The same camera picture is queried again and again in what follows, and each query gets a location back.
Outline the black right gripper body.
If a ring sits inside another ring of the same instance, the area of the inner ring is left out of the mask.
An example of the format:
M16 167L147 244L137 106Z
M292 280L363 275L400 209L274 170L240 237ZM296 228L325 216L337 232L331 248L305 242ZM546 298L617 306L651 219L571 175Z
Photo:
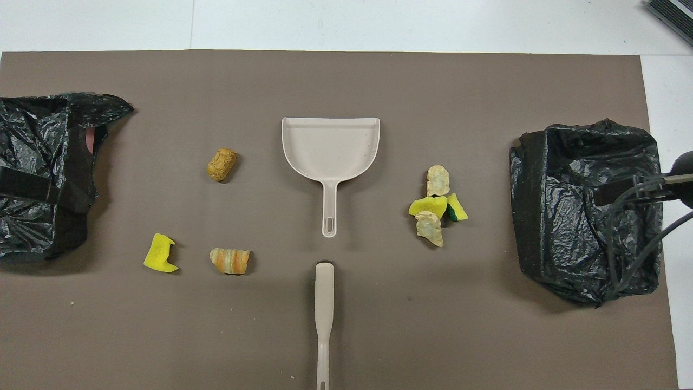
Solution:
M670 176L675 178L670 184L670 191L693 210L693 151L685 152L674 160Z

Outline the pale ridged bread piece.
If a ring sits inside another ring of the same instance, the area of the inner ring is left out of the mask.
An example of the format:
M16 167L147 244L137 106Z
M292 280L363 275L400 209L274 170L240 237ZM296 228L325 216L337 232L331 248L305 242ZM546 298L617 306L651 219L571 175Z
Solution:
M421 211L414 218L416 219L417 236L427 239L436 247L443 247L444 239L438 215L431 211Z
M431 166L427 170L426 195L443 197L450 192L450 176L442 165Z

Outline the plain yellow sponge piece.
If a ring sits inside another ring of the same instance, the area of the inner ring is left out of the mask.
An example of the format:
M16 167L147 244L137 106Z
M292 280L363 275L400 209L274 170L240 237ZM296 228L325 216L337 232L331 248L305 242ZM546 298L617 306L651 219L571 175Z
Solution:
M438 219L441 219L447 210L447 205L448 200L445 196L419 198L411 203L408 214L415 216L419 212L428 211L436 215Z

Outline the brown bread roll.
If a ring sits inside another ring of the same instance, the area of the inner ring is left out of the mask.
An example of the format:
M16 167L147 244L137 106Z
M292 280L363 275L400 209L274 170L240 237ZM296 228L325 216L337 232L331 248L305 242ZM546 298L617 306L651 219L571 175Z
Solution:
M236 163L238 154L230 148L219 148L208 165L206 165L206 173L210 179L216 182L223 182L227 179L233 166Z

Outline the orange striped croissant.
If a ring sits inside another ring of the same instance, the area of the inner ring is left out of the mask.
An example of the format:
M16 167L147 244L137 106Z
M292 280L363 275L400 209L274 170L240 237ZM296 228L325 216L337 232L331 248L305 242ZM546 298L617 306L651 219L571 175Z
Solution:
M210 251L211 264L222 274L242 276L246 274L251 250L215 248Z

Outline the beige plastic dustpan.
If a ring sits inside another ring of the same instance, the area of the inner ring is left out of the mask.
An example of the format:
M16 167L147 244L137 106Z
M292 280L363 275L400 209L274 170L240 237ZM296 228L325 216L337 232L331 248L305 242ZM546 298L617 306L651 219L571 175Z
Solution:
M288 164L323 188L322 235L337 233L339 184L360 176L379 148L379 118L283 118L280 136Z

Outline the beige hand brush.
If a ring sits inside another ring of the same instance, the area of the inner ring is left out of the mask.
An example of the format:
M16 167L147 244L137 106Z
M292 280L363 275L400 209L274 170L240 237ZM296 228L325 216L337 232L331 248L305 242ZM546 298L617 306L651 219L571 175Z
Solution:
M315 267L315 329L317 333L316 390L330 388L330 343L334 321L334 265Z

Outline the crumpled black bag lined bin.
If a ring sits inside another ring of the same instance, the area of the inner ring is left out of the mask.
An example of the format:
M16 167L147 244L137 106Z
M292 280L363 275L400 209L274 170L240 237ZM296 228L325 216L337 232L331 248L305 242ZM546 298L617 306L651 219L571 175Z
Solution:
M133 111L109 94L0 97L0 166L59 188L57 204L0 196L0 264L42 262L84 244L97 153L109 127Z

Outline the boxy black bag lined bin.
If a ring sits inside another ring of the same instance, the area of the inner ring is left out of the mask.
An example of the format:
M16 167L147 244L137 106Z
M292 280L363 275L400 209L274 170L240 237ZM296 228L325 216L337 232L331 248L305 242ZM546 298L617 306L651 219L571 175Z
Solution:
M572 303L599 307L650 294L660 281L661 246L636 259L662 230L662 206L641 203L614 214L596 191L634 175L659 174L655 139L604 119L525 133L510 149L513 228L522 273ZM609 244L606 233L611 231Z

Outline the dark ribbed device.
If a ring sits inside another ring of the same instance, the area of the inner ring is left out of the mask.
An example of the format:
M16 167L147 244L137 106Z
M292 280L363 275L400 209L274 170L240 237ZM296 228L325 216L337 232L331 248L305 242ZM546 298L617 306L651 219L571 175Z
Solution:
M693 0L645 0L644 7L693 47Z

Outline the brown table mat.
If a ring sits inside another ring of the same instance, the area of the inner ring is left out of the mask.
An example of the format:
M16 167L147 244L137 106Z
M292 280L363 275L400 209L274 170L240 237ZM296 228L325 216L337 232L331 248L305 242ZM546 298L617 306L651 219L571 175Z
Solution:
M676 388L666 279L601 308L520 271L509 148L553 124L647 129L637 56L287 51L5 53L0 96L128 101L97 156L88 240L0 266L0 390L315 390L315 264L336 269L331 390ZM373 164L323 188L283 118L379 118ZM219 148L237 160L216 182ZM427 170L468 219L444 245L408 214ZM168 261L143 266L155 233ZM251 250L246 274L215 248Z

